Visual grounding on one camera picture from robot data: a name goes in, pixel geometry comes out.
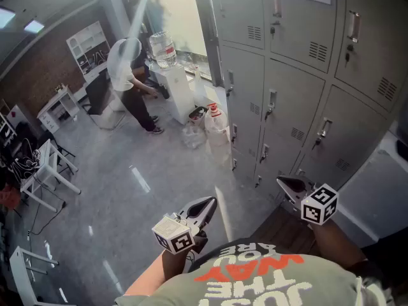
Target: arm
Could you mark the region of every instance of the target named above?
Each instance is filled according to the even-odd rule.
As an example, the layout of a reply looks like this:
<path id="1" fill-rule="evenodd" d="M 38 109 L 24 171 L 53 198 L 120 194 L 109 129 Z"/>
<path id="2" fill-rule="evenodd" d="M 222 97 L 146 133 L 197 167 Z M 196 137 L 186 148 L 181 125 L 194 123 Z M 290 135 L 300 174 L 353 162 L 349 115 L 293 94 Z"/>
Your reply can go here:
<path id="1" fill-rule="evenodd" d="M 330 261 L 336 262 L 343 268 L 364 261 L 365 255 L 334 223 L 327 220 L 322 226 L 310 224 L 312 226 L 317 246 L 322 256 Z"/>
<path id="2" fill-rule="evenodd" d="M 134 76 L 132 79 L 129 79 L 129 81 L 138 89 L 145 91 L 147 94 L 158 96 L 157 91 L 155 89 L 143 84 L 141 81 L 137 80 Z"/>
<path id="3" fill-rule="evenodd" d="M 152 295 L 167 280 L 183 272 L 188 252 L 183 251 L 176 255 L 168 251 L 162 252 L 129 287 L 125 296 Z"/>

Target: locker door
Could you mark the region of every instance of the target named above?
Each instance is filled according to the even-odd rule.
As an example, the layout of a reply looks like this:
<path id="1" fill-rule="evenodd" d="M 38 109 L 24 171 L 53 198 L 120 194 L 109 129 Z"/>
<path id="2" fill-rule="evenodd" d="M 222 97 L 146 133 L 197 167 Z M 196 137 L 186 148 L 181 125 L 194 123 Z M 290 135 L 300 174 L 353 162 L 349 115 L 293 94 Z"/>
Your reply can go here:
<path id="1" fill-rule="evenodd" d="M 217 23 L 221 38 L 255 48 L 264 48 L 262 0 L 215 0 L 222 18 Z"/>
<path id="2" fill-rule="evenodd" d="M 312 124 L 324 80 L 272 59 L 267 60 L 263 98 L 266 129 L 301 147 Z"/>
<path id="3" fill-rule="evenodd" d="M 347 0 L 336 77 L 388 111 L 407 74 L 407 19 L 404 0 Z M 346 64 L 347 53 L 350 60 Z"/>
<path id="4" fill-rule="evenodd" d="M 271 52 L 327 73 L 336 18 L 331 4 L 313 0 L 270 0 Z"/>
<path id="5" fill-rule="evenodd" d="M 258 152 L 258 163 L 275 178 L 280 174 L 289 175 L 300 153 L 300 148 L 277 134 L 265 130 Z"/>
<path id="6" fill-rule="evenodd" d="M 372 153 L 384 121 L 369 106 L 332 86 L 319 125 L 322 130 L 326 124 L 326 137 L 299 168 L 307 178 L 339 188 Z"/>
<path id="7" fill-rule="evenodd" d="M 236 149 L 231 149 L 231 162 L 234 176 L 241 182 L 251 184 L 254 178 L 255 160 L 243 156 Z"/>
<path id="8" fill-rule="evenodd" d="M 225 87 L 229 92 L 228 115 L 233 146 L 256 158 L 261 127 L 264 57 L 221 47 Z"/>

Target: white table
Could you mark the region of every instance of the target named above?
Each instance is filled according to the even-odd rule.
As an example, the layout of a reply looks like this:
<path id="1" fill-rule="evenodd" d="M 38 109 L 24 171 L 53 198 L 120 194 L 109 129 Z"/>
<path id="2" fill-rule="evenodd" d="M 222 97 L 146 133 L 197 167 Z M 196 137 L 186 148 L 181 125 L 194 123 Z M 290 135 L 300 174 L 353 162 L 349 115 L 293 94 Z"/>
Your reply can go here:
<path id="1" fill-rule="evenodd" d="M 74 94 L 63 85 L 63 89 L 58 92 L 48 103 L 38 112 L 37 118 L 43 125 L 54 134 L 60 127 L 58 118 L 51 112 L 51 108 L 60 102 L 71 117 L 74 117 L 79 112 L 78 102 L 74 98 Z"/>
<path id="2" fill-rule="evenodd" d="M 28 179 L 23 180 L 23 183 L 21 185 L 20 191 L 26 193 L 28 196 L 30 196 L 32 199 L 36 200 L 38 203 L 44 205 L 45 207 L 49 208 L 51 211 L 57 212 L 57 209 L 55 207 L 52 207 L 48 203 L 45 203 L 43 200 L 38 198 L 34 193 L 38 188 L 41 187 L 40 183 L 46 184 L 49 188 L 55 191 L 55 186 L 49 183 L 49 178 L 51 176 L 55 177 L 58 179 L 60 182 L 62 182 L 64 185 L 66 185 L 68 188 L 72 189 L 74 192 L 77 194 L 81 193 L 81 190 L 77 187 L 74 186 L 71 182 L 66 180 L 62 175 L 60 175 L 57 171 L 57 160 L 58 156 L 72 169 L 75 171 L 78 171 L 78 168 L 73 165 L 71 162 L 69 162 L 66 157 L 62 155 L 58 151 L 58 149 L 52 145 L 50 140 L 47 140 L 40 148 L 39 151 L 41 153 L 41 158 L 39 161 L 38 169 L 37 171 Z"/>
<path id="3" fill-rule="evenodd" d="M 60 304 L 55 303 L 43 303 L 38 302 L 37 297 L 34 294 L 33 287 L 31 287 L 30 279 L 28 277 L 27 270 L 35 271 L 42 274 L 47 274 L 47 271 L 40 270 L 39 268 L 33 268 L 31 266 L 26 266 L 24 262 L 24 254 L 31 256 L 33 258 L 39 259 L 41 261 L 52 263 L 58 265 L 57 261 L 52 259 L 44 258 L 43 256 L 34 254 L 32 252 L 26 251 L 20 246 L 17 246 L 13 255 L 10 258 L 10 266 L 11 272 L 13 273 L 13 278 L 15 285 L 17 287 L 18 294 L 20 295 L 21 301 L 24 306 L 56 306 Z"/>

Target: hand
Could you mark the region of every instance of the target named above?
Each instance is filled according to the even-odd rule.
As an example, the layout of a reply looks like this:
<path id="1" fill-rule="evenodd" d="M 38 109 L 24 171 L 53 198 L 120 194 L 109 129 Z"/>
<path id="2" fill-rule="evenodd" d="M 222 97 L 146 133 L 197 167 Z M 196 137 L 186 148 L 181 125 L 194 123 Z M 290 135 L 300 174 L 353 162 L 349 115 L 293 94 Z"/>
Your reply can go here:
<path id="1" fill-rule="evenodd" d="M 151 96 L 154 96 L 155 98 L 159 96 L 159 93 L 157 92 L 156 89 L 153 89 L 151 87 L 149 87 L 147 93 Z"/>

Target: black chair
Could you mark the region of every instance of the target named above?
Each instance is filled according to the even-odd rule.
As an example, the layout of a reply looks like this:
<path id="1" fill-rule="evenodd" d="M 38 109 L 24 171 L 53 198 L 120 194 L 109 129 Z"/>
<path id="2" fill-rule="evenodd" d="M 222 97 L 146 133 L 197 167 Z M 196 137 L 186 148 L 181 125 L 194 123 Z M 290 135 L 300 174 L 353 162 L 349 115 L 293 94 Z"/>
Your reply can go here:
<path id="1" fill-rule="evenodd" d="M 101 129 L 115 129 L 124 118 L 125 111 L 115 111 L 110 108 L 109 104 L 115 99 L 115 96 L 109 88 L 106 73 L 100 73 L 85 90 L 89 103 L 82 105 L 82 108 L 91 120 Z"/>
<path id="2" fill-rule="evenodd" d="M 57 147 L 58 152 L 60 152 L 63 156 L 71 155 L 71 156 L 75 157 L 75 155 L 73 155 L 70 151 L 66 150 L 64 147 L 62 147 L 61 145 L 59 145 L 59 144 L 57 143 L 57 140 L 55 139 L 54 135 L 53 135 L 52 133 L 50 133 L 48 130 L 47 130 L 45 133 L 43 133 L 43 134 L 40 136 L 40 138 L 38 139 L 38 148 L 40 148 L 47 140 L 54 141 L 55 146 Z M 61 165 L 61 164 L 59 163 L 60 160 L 61 160 L 61 159 L 58 157 L 58 159 L 57 159 L 57 164 L 58 164 L 59 166 Z M 69 166 L 65 167 L 64 169 L 62 169 L 61 171 L 58 171 L 58 172 L 61 173 L 61 172 L 65 171 L 66 169 L 69 169 L 70 172 L 71 172 L 72 174 L 74 174 Z"/>

